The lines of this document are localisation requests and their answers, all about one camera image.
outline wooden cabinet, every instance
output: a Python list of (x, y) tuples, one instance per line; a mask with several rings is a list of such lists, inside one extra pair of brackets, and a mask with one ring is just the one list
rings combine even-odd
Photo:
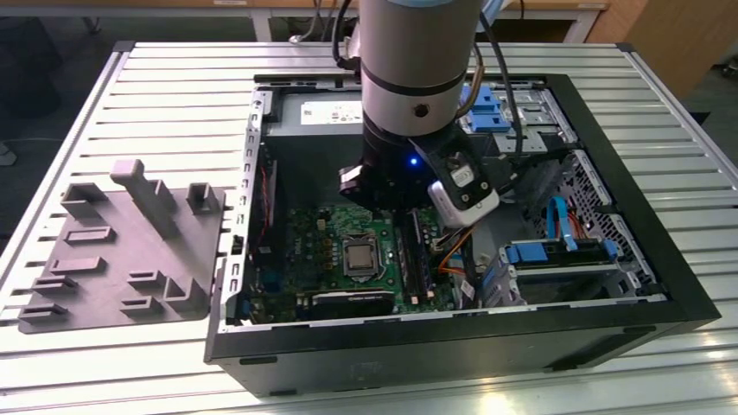
[(678, 98), (738, 40), (737, 0), (613, 0), (588, 42), (629, 42)]

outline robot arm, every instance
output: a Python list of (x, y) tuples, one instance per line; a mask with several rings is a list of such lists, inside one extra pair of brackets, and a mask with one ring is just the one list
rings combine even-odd
[(449, 227), (472, 225), (500, 203), (456, 123), (482, 3), (361, 2), (365, 151), (341, 172), (342, 194), (370, 210), (433, 202)]

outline blue cable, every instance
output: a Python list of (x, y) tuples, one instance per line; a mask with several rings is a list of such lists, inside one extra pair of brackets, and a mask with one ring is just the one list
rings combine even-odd
[(556, 238), (554, 212), (557, 212), (560, 227), (562, 228), (562, 237), (565, 238), (566, 249), (577, 251), (578, 246), (573, 237), (573, 229), (569, 226), (569, 214), (566, 213), (566, 201), (562, 196), (554, 196), (549, 201), (546, 209), (548, 237)]

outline cpu socket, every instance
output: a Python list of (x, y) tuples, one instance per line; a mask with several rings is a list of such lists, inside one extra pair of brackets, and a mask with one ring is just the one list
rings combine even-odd
[(344, 237), (344, 274), (360, 283), (380, 274), (378, 239), (373, 234)]

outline screw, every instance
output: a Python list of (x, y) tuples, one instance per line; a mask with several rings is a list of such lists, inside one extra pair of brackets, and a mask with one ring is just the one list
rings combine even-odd
[(424, 118), (429, 115), (430, 107), (428, 104), (420, 104), (413, 108), (413, 112), (416, 113), (416, 117)]

